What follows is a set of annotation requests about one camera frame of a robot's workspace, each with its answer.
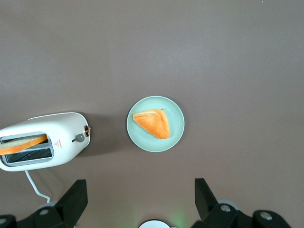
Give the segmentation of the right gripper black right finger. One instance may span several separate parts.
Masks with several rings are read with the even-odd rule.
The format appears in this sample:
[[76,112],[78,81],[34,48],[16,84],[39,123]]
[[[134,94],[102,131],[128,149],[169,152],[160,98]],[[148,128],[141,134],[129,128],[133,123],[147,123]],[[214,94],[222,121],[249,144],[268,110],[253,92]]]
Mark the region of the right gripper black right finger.
[[230,204],[219,203],[204,178],[197,178],[195,205],[200,217],[195,228],[252,228],[253,220]]

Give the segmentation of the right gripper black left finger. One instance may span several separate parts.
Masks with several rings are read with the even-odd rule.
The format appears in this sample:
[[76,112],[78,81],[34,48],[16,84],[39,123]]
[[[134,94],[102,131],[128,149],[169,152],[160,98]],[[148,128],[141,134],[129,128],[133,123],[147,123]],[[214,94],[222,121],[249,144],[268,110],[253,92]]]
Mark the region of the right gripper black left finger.
[[77,180],[54,206],[18,221],[18,228],[73,228],[87,207],[86,180]]

